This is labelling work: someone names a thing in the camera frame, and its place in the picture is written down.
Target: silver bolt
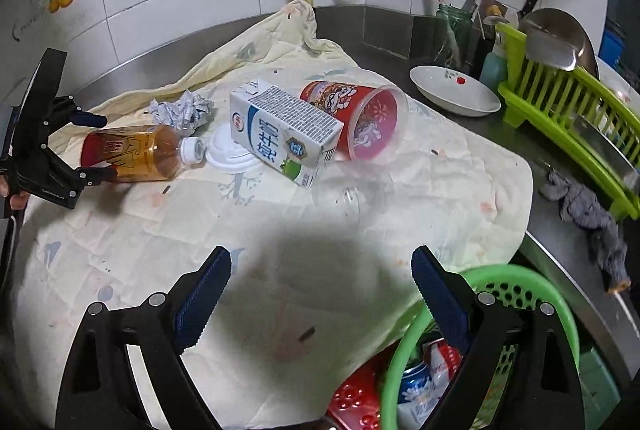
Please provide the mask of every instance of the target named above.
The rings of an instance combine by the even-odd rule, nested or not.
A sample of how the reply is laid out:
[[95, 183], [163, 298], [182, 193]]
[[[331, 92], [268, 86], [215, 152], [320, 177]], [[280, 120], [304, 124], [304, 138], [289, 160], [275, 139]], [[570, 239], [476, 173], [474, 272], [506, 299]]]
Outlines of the silver bolt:
[[551, 316], [553, 313], [556, 312], [554, 307], [551, 304], [548, 304], [546, 302], [542, 302], [542, 304], [540, 304], [540, 310], [547, 316]]
[[100, 311], [102, 311], [102, 304], [100, 302], [92, 303], [88, 309], [86, 310], [91, 316], [97, 315]]
[[486, 291], [481, 292], [478, 295], [478, 300], [481, 301], [484, 305], [495, 304], [495, 296], [493, 296], [491, 293], [487, 293]]
[[153, 307], [158, 307], [159, 305], [162, 305], [164, 303], [165, 299], [166, 299], [166, 296], [164, 295], [164, 293], [153, 293], [149, 297], [149, 305], [152, 305]]

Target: red cup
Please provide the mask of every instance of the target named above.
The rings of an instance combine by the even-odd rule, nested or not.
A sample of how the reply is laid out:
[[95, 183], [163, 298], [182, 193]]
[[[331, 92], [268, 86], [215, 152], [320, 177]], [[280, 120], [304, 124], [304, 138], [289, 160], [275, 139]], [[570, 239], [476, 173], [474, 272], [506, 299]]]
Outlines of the red cup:
[[408, 115], [404, 92], [393, 85], [366, 87], [336, 82], [311, 82], [300, 98], [344, 123], [338, 150], [351, 159], [392, 156]]

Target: gray rag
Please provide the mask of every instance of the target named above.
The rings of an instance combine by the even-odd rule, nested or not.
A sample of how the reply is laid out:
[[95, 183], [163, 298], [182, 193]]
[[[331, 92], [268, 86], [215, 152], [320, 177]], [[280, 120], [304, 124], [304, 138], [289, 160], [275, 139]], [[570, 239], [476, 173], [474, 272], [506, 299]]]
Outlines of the gray rag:
[[149, 103], [149, 112], [154, 123], [165, 124], [180, 130], [190, 136], [195, 130], [209, 121], [212, 101], [203, 98], [195, 92], [185, 90], [176, 102]]
[[600, 269], [611, 277], [609, 292], [625, 290], [631, 285], [626, 273], [626, 242], [622, 227], [598, 202], [596, 194], [585, 185], [567, 179], [555, 170], [549, 172], [549, 182], [540, 193], [550, 201], [562, 201], [560, 218], [577, 226], [593, 230], [590, 245]]

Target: green plastic basket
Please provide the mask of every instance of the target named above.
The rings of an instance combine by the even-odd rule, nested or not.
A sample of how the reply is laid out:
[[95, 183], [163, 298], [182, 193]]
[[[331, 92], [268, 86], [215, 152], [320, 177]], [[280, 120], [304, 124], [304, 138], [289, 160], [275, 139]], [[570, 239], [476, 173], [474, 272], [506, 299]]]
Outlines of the green plastic basket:
[[[482, 291], [490, 292], [502, 304], [507, 306], [532, 310], [541, 302], [549, 302], [553, 305], [564, 327], [564, 332], [574, 356], [575, 366], [576, 368], [578, 367], [580, 341], [574, 316], [558, 290], [549, 280], [526, 267], [512, 264], [476, 267], [463, 272], [462, 276], [476, 293]], [[433, 324], [433, 317], [427, 307], [424, 306], [424, 309], [414, 318], [402, 340], [400, 340], [396, 353], [389, 364], [382, 389], [382, 400], [380, 402], [382, 430], [398, 430], [396, 407], [398, 405], [402, 374], [412, 349], [415, 348], [424, 331]], [[511, 370], [515, 350], [514, 346], [502, 348], [491, 387], [474, 421], [473, 429], [482, 428], [492, 421]]]
[[561, 71], [525, 56], [527, 36], [498, 24], [507, 51], [508, 80], [498, 86], [507, 109], [504, 121], [518, 128], [525, 120], [566, 152], [612, 199], [616, 220], [640, 215], [638, 195], [572, 130], [584, 116], [613, 142], [635, 167], [640, 166], [640, 120], [613, 92], [581, 67]]

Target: dish rack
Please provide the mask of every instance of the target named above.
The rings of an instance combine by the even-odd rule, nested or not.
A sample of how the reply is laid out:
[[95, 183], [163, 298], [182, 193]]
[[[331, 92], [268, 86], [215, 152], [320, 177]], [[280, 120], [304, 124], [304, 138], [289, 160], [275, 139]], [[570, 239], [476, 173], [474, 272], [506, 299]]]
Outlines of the dish rack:
[[498, 24], [507, 51], [507, 81], [498, 86], [507, 109], [503, 121], [518, 128], [525, 120], [566, 152], [612, 199], [616, 220], [640, 216], [638, 195], [578, 135], [572, 126], [583, 116], [607, 137], [627, 161], [640, 166], [640, 120], [615, 94], [581, 67], [567, 72], [528, 60], [527, 36]]

